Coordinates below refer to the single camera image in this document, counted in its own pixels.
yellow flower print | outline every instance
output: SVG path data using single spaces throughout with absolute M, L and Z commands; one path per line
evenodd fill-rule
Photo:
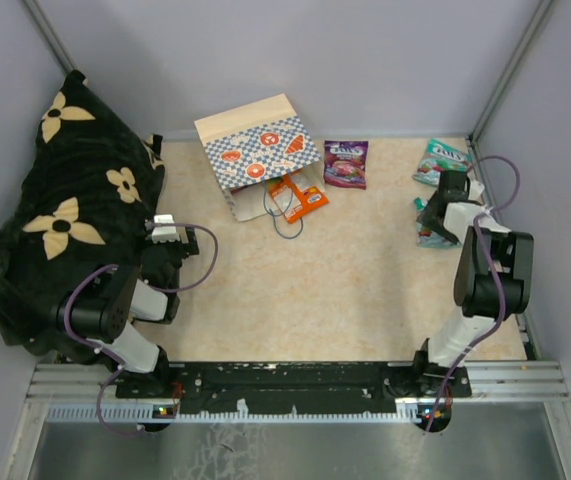
M 138 190 L 134 186 L 136 179 L 129 168 L 123 167 L 120 172 L 118 170 L 108 170 L 106 175 L 109 183 L 117 187 L 116 191 L 121 196 L 122 201 L 125 203 L 141 201 Z
M 48 143 L 61 129 L 61 120 L 94 120 L 94 116 L 80 107 L 66 107 L 65 95 L 58 92 L 54 103 L 43 115 L 43 140 Z
M 93 245 L 105 245 L 105 241 L 94 227 L 78 221 L 78 200 L 76 197 L 61 202 L 53 215 L 39 215 L 23 227 L 27 233 L 45 232 L 43 243 L 48 260 L 65 251 L 71 236 L 75 240 Z
M 152 166 L 154 170 L 156 170 L 156 167 L 164 166 L 163 161 L 154 153 L 154 151 L 151 148 L 149 148 L 149 145 L 147 143 L 143 142 L 143 146 L 145 147 L 145 150 L 147 150 L 147 154 L 149 155 L 149 164 Z

plastic package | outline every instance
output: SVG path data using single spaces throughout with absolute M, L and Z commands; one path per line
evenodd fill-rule
M 466 171 L 470 162 L 471 157 L 467 153 L 432 138 L 427 144 L 413 178 L 419 182 L 437 186 L 442 171 Z
M 283 212 L 288 223 L 294 223 L 304 215 L 329 203 L 327 197 L 303 170 L 267 180 L 265 184 L 269 195 Z
M 366 188 L 366 141 L 325 141 L 325 183 L 343 188 Z
M 416 213 L 420 215 L 423 209 L 427 206 L 427 200 L 422 198 L 415 198 L 414 206 L 416 207 Z M 441 237 L 438 233 L 434 233 L 418 221 L 416 221 L 416 233 L 418 234 L 419 247 L 454 248 L 461 246 L 460 243 L 452 243 L 446 238 Z

blue cord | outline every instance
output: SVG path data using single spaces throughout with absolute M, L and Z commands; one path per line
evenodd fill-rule
M 278 229 L 278 224 L 276 223 L 276 218 L 277 217 L 281 217 L 285 214 L 286 211 L 289 210 L 289 207 L 291 207 L 292 205 L 292 201 L 294 200 L 294 190 L 290 190 L 292 192 L 292 196 L 289 197 L 289 203 L 287 204 L 287 207 L 285 207 L 285 210 L 283 210 L 283 212 L 281 213 L 274 213 L 273 210 L 270 210 L 269 208 L 267 208 L 267 184 L 265 182 L 263 182 L 263 188 L 264 188 L 264 192 L 263 192 L 263 208 L 265 209 L 265 212 L 272 217 L 272 221 L 274 222 L 274 230 L 276 230 L 276 233 L 278 233 L 282 238 L 284 238 L 285 240 L 294 240 L 296 237 L 298 237 L 301 233 L 303 233 L 303 227 L 305 225 L 303 225 L 303 218 L 301 217 L 299 220 L 301 221 L 301 228 L 300 230 L 292 235 L 291 237 L 288 237 L 287 235 L 283 235 L 281 233 L 281 231 Z

orange snack packet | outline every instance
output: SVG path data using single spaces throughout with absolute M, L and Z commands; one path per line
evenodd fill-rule
M 329 203 L 323 192 L 302 170 L 267 180 L 265 183 L 270 197 L 283 212 L 288 223 L 294 223 L 302 216 Z

blue checkered pattern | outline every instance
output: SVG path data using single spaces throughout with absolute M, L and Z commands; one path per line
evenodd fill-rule
M 277 133 L 280 136 L 280 142 L 277 145 L 264 146 L 260 142 L 260 136 L 266 132 Z M 303 134 L 305 137 L 303 150 L 285 155 L 285 150 L 289 143 L 300 134 Z M 238 144 L 232 143 L 233 139 L 238 140 L 243 136 L 247 137 L 246 141 Z M 232 150 L 241 152 L 240 160 L 230 163 L 221 159 L 221 154 Z M 239 188 L 269 180 L 270 178 L 280 177 L 321 159 L 320 152 L 312 142 L 298 116 L 266 123 L 234 135 L 219 138 L 206 143 L 205 151 L 214 167 L 214 174 L 222 189 Z M 281 161 L 292 162 L 293 165 L 274 165 L 274 163 Z M 260 163 L 265 167 L 265 174 L 260 178 L 252 178 L 247 175 L 247 167 L 253 163 Z

